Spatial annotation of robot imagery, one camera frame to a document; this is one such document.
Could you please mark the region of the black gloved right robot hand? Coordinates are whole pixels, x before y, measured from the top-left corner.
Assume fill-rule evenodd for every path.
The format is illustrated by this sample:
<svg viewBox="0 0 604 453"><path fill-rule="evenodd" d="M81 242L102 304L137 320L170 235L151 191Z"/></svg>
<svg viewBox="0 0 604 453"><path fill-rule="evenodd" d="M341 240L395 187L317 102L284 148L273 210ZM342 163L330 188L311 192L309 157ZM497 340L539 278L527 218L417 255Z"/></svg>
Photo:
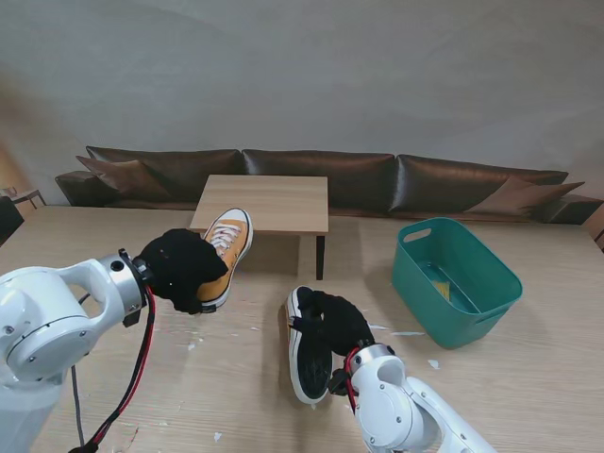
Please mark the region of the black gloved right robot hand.
<svg viewBox="0 0 604 453"><path fill-rule="evenodd" d="M294 306L291 326L304 338L324 344L339 355L347 356L354 348L376 343L361 311L347 299L300 286L293 291Z"/></svg>

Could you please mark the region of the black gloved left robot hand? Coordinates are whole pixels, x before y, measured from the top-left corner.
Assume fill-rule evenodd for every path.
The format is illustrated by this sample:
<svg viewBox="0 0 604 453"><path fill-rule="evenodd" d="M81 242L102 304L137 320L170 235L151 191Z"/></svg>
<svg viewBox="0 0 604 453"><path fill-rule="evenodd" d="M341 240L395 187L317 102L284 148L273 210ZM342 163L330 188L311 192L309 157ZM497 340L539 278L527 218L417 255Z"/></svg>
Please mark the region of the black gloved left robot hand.
<svg viewBox="0 0 604 453"><path fill-rule="evenodd" d="M214 246L185 228L170 229L151 241L133 265L154 295L188 314L206 310L197 296L199 288L227 274Z"/></svg>

